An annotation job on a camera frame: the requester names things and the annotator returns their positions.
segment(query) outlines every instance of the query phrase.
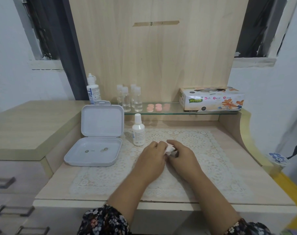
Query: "forearm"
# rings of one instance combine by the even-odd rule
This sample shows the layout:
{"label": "forearm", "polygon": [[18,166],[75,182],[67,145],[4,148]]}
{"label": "forearm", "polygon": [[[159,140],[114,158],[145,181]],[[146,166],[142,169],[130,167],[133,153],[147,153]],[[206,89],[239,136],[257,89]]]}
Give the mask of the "forearm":
{"label": "forearm", "polygon": [[203,172],[190,185],[200,203],[211,234],[223,234],[241,218]]}
{"label": "forearm", "polygon": [[131,225],[133,215],[148,185],[132,172],[109,197],[107,204],[117,209]]}

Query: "hand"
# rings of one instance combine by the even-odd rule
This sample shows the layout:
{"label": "hand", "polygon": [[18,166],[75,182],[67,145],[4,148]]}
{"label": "hand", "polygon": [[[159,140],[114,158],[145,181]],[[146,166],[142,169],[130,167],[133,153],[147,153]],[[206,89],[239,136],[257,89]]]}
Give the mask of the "hand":
{"label": "hand", "polygon": [[144,180],[144,183],[151,184],[163,172],[167,156],[164,154],[167,144],[153,141],[140,154],[131,174],[136,178]]}
{"label": "hand", "polygon": [[176,140],[167,140],[179,153],[177,158],[168,157],[170,164],[177,173],[189,184],[200,178],[204,173],[193,151]]}

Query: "white bottle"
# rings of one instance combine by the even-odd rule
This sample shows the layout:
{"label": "white bottle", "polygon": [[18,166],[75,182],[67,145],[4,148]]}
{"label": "white bottle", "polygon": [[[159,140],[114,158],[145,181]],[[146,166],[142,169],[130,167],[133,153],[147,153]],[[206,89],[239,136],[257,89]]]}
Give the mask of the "white bottle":
{"label": "white bottle", "polygon": [[88,90],[88,97],[90,99],[91,104],[95,105],[95,101],[101,100],[99,87],[96,84],[96,77],[89,73],[87,79],[88,85],[86,89]]}
{"label": "white bottle", "polygon": [[117,102],[118,105],[122,106],[122,102],[123,102],[123,95],[122,95],[122,85],[117,85]]}
{"label": "white bottle", "polygon": [[135,90],[136,84],[131,84],[131,107],[134,107],[134,90]]}
{"label": "white bottle", "polygon": [[128,91],[129,90],[127,86],[122,87],[122,95],[123,95],[122,107],[124,112],[131,111],[130,95]]}
{"label": "white bottle", "polygon": [[141,114],[134,115],[133,130],[133,144],[135,146],[142,146],[145,143],[145,126],[142,124]]}
{"label": "white bottle", "polygon": [[142,111],[143,105],[142,105],[142,97],[141,97],[141,87],[136,86],[134,88],[133,98],[134,98],[134,110],[136,112]]}

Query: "lace doily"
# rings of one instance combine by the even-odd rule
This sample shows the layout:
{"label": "lace doily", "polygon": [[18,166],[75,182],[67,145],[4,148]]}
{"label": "lace doily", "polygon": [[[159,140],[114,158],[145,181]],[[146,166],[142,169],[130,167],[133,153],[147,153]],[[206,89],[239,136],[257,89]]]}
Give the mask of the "lace doily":
{"label": "lace doily", "polygon": [[[252,194],[213,135],[197,129],[146,129],[146,143],[135,146],[132,131],[121,136],[122,146],[116,163],[110,167],[83,167],[70,186],[71,194],[97,194],[108,197],[130,173],[142,150],[152,141],[175,139],[191,148],[202,170],[227,198],[241,199]],[[161,176],[151,183],[142,197],[145,201],[195,201],[190,186],[166,165]]]}

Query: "desk surface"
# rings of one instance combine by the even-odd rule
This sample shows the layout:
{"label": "desk surface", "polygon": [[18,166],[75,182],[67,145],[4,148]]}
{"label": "desk surface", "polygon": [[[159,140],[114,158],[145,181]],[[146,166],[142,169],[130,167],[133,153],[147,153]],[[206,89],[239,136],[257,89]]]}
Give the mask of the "desk surface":
{"label": "desk surface", "polygon": [[[243,178],[245,184],[253,193],[253,195],[246,200],[239,200],[237,198],[230,199],[230,203],[239,205],[295,205],[289,196],[232,138],[232,136],[229,135],[219,122],[151,121],[144,122],[144,124],[147,128],[171,127],[174,129],[176,127],[200,127],[202,130],[210,131],[230,159],[238,174]],[[131,127],[132,122],[125,123],[125,128]],[[75,204],[78,201],[84,202],[84,204],[88,201],[106,201],[107,198],[99,195],[74,195],[69,193],[71,183],[80,169],[80,167],[68,166],[63,163],[47,185],[36,196],[35,204],[37,203],[44,206],[44,201],[50,200],[51,203],[51,200],[55,200],[56,202],[66,200],[66,204],[70,206],[72,202]]]}
{"label": "desk surface", "polygon": [[0,160],[41,160],[81,120],[86,101],[29,101],[0,113]]}

